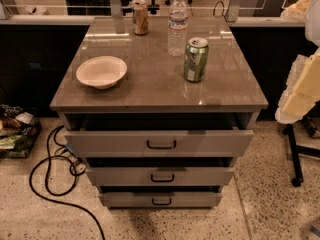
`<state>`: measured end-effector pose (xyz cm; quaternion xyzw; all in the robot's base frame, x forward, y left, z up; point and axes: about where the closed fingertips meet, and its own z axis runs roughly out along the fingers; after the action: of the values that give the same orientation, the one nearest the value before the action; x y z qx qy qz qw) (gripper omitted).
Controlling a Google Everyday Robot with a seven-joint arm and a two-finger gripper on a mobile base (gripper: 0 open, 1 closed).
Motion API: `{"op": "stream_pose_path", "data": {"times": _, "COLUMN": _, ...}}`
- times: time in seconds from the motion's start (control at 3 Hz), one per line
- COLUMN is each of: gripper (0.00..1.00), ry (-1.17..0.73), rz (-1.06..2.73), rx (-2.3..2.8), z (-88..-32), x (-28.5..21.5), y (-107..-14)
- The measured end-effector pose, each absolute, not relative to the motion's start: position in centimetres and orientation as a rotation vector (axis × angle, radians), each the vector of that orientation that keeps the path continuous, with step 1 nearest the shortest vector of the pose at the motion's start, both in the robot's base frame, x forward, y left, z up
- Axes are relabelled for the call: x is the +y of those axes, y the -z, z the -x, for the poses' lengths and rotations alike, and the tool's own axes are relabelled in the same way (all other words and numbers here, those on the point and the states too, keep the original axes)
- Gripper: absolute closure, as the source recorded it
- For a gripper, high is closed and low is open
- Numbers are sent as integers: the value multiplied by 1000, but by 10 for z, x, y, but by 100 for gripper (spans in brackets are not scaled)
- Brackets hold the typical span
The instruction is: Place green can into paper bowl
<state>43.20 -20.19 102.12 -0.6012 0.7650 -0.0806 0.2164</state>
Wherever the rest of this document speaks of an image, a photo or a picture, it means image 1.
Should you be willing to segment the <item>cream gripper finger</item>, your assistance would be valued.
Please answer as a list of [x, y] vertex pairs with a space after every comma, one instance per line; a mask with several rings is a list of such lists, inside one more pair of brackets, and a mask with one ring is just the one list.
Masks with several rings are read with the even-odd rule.
[[298, 0], [296, 3], [287, 7], [280, 17], [286, 20], [292, 20], [300, 23], [305, 22], [305, 15], [311, 0]]
[[320, 100], [320, 55], [298, 55], [292, 63], [286, 89], [275, 112], [275, 119], [282, 124], [301, 120]]

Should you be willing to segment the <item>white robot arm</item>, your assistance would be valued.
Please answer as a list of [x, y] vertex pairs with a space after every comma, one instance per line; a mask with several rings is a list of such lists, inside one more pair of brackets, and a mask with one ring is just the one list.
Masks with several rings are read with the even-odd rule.
[[305, 19], [305, 37], [317, 46], [310, 57], [298, 55], [292, 63], [286, 89], [275, 112], [282, 124], [301, 120], [320, 101], [320, 0], [299, 0], [287, 9]]

